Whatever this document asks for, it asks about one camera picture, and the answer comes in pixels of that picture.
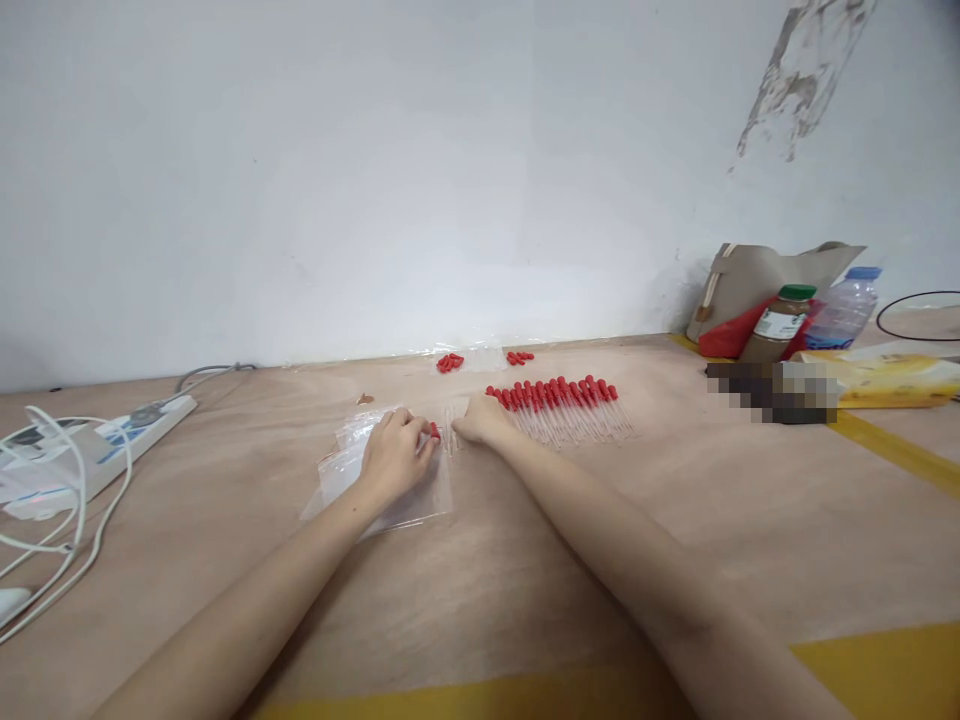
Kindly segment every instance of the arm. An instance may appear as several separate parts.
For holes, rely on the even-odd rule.
[[[357,539],[423,477],[423,418],[387,413],[367,443],[360,478],[250,574],[205,607],[94,715],[95,720],[221,720],[253,690]]]
[[[560,534],[644,630],[704,720],[851,718],[789,649],[640,508],[528,438],[479,395],[454,429],[520,476]]]

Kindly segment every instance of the hand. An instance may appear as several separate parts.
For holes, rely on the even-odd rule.
[[[430,434],[430,423],[406,408],[384,415],[370,433],[357,484],[376,488],[388,503],[416,485],[440,444],[430,438],[417,453],[421,433]]]
[[[474,395],[467,414],[453,421],[453,429],[471,442],[493,445],[518,432],[500,401],[490,395]]]

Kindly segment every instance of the beige bag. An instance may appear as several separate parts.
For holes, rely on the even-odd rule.
[[[784,257],[764,245],[725,243],[713,259],[710,277],[687,325],[687,337],[697,342],[704,333],[769,300],[789,283],[814,285],[819,297],[864,249],[826,242],[801,255]]]

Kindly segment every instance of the plastic water bottle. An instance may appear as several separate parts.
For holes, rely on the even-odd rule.
[[[846,350],[870,322],[877,306],[873,281],[880,268],[855,267],[819,298],[826,307],[814,318],[807,331],[808,350]]]

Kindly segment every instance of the label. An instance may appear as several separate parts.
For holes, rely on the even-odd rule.
[[[763,311],[763,317],[760,318],[753,332],[768,340],[792,340],[803,325],[803,319],[806,316],[806,313],[799,315],[775,313],[767,308]]]
[[[807,350],[846,350],[853,344],[853,338],[822,338],[807,333]]]

